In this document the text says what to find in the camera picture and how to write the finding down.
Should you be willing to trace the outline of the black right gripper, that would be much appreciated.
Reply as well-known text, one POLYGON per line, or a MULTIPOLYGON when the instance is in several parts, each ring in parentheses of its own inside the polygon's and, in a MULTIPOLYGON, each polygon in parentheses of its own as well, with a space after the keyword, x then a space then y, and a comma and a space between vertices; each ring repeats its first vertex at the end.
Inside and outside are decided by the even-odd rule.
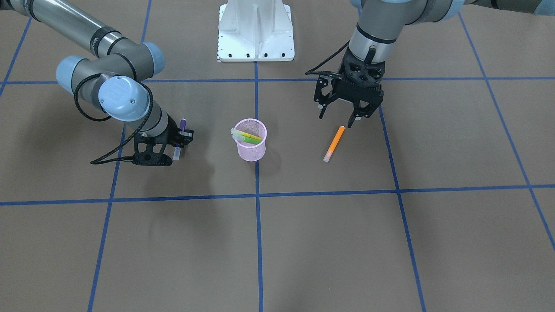
MULTIPOLYGON (((163 144, 176 146, 177 141, 176 136, 178 134, 179 126, 176 124, 175 120, 170 116, 168 117, 168 124, 163 132, 163 144)), ((179 130, 179 147, 184 148, 193 141, 194 131, 193 130, 179 130)))

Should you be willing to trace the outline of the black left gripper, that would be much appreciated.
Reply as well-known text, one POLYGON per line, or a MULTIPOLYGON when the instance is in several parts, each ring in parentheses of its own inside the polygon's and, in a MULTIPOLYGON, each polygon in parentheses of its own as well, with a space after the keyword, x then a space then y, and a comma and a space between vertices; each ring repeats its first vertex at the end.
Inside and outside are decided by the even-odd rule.
POLYGON ((327 106, 339 99, 353 103, 353 112, 349 117, 347 128, 351 128, 356 120, 369 118, 380 107, 383 101, 381 79, 385 74, 385 62, 367 62, 359 59, 351 49, 347 48, 339 68, 340 81, 336 93, 319 96, 320 114, 323 119, 327 106))

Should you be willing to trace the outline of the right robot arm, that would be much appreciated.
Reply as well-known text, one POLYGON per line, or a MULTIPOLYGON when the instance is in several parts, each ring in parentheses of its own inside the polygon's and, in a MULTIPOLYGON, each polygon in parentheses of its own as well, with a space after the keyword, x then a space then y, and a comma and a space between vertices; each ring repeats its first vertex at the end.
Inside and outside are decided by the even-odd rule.
POLYGON ((2 10, 28 16, 89 50, 93 60, 70 55, 57 66, 58 84, 137 131, 139 140, 183 147, 192 130, 181 130, 153 99, 142 81, 165 68, 154 43, 136 43, 67 0, 3 0, 2 10))

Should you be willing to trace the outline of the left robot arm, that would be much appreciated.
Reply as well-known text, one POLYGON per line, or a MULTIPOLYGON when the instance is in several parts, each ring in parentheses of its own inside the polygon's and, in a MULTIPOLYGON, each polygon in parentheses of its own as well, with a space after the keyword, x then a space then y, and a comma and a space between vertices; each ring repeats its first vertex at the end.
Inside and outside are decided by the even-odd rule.
POLYGON ((437 23, 458 14, 465 5, 497 10, 554 15, 552 0, 353 0, 361 10, 336 72, 322 71, 320 66, 307 71, 317 75, 314 102, 323 118, 327 107, 336 100, 353 105, 347 127, 356 120, 369 118, 383 101, 381 81, 386 59, 406 25, 437 23))

